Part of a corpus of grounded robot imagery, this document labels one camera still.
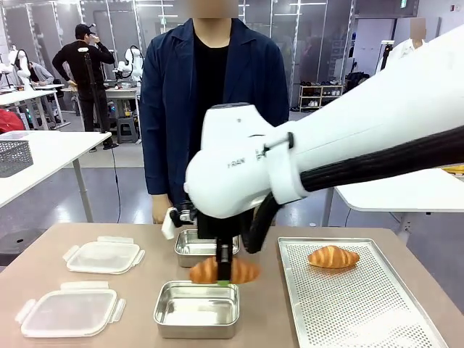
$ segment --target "stainless steel container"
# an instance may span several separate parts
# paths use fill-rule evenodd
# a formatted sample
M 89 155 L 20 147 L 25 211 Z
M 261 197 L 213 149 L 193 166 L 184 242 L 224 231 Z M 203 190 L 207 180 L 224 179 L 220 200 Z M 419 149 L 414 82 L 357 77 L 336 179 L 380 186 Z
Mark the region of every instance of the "stainless steel container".
M 280 237 L 278 245 L 300 347 L 448 347 L 374 241 Z M 328 245 L 360 261 L 339 270 L 310 266 L 308 255 Z
M 239 288 L 170 281 L 161 288 L 153 316 L 165 339 L 231 339 L 239 319 Z
M 198 239 L 197 230 L 184 230 L 179 233 L 174 251 L 177 254 L 179 266 L 193 267 L 198 262 L 216 255 L 214 239 Z M 239 252 L 239 238 L 233 238 L 233 254 Z

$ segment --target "hand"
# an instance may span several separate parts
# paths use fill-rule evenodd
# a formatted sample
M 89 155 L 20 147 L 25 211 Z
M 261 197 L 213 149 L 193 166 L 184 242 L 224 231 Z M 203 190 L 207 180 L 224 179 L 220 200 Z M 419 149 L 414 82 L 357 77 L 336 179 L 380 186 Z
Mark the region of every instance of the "hand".
M 100 42 L 100 38 L 98 36 L 92 35 L 92 39 L 94 40 L 94 43 L 97 44 Z
M 172 207 L 172 203 L 167 194 L 157 194 L 152 196 L 152 216 L 153 223 L 162 223 L 165 220 L 166 212 Z

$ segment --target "red object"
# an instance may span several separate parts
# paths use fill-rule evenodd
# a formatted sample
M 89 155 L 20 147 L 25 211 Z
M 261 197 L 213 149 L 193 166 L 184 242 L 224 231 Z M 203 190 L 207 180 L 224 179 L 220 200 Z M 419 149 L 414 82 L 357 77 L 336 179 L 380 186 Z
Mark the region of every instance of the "red object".
M 21 118 L 14 112 L 0 109 L 0 134 L 25 130 Z

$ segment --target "green tape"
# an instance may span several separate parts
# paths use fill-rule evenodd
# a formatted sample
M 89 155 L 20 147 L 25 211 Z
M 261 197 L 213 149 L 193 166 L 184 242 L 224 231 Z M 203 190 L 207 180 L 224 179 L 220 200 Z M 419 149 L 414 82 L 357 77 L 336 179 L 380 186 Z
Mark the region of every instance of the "green tape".
M 218 286 L 228 286 L 230 281 L 217 281 Z

